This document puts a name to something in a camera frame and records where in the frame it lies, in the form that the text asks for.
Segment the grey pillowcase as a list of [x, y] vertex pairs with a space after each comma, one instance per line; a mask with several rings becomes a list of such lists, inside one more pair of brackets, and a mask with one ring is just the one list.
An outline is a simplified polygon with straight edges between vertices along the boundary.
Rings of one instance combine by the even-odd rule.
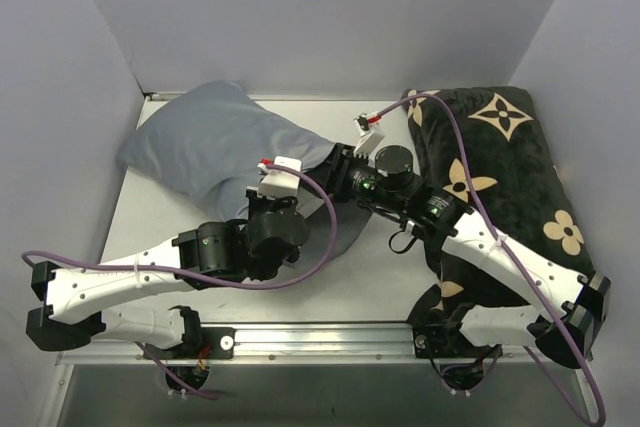
[[334, 145], [264, 109], [239, 86], [213, 81], [152, 114], [125, 141], [118, 161], [227, 221], [247, 217], [245, 191], [258, 183], [261, 160], [298, 159], [310, 171]]

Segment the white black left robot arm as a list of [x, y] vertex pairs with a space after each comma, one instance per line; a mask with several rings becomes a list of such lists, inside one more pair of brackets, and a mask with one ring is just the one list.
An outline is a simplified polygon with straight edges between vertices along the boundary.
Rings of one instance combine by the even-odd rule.
[[69, 351], [103, 338], [140, 342], [162, 358], [190, 358], [205, 345], [199, 313], [189, 306], [166, 311], [130, 307], [130, 302], [173, 292], [240, 287], [267, 281], [295, 262], [310, 236], [298, 213], [298, 193], [246, 192], [249, 216], [206, 222], [175, 238], [115, 263], [64, 267], [35, 264], [31, 288], [40, 306], [27, 314], [26, 334], [42, 351]]

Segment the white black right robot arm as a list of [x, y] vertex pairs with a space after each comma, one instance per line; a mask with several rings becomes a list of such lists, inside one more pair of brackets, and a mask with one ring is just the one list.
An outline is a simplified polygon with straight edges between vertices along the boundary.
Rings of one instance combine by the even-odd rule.
[[524, 300], [517, 307], [462, 303], [428, 323], [420, 331], [435, 339], [437, 355], [470, 357], [495, 345], [522, 346], [570, 369], [588, 356], [608, 313], [607, 277], [571, 270], [490, 230], [477, 209], [416, 174], [403, 146], [386, 146], [369, 161], [337, 144], [311, 174], [334, 201], [357, 201], [431, 253], [470, 264]]

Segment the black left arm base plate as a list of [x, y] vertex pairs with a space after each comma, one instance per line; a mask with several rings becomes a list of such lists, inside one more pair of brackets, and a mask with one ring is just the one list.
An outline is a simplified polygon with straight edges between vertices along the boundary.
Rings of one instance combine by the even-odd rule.
[[234, 356], [236, 330], [232, 327], [205, 327], [201, 339], [194, 344], [183, 343], [168, 350], [144, 344], [145, 359], [160, 360], [230, 360]]

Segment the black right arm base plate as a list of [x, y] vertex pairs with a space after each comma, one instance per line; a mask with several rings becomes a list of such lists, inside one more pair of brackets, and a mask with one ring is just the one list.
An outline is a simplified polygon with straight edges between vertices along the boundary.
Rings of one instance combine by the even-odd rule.
[[497, 345], [472, 345], [458, 330], [440, 324], [412, 328], [414, 354], [420, 359], [486, 359]]

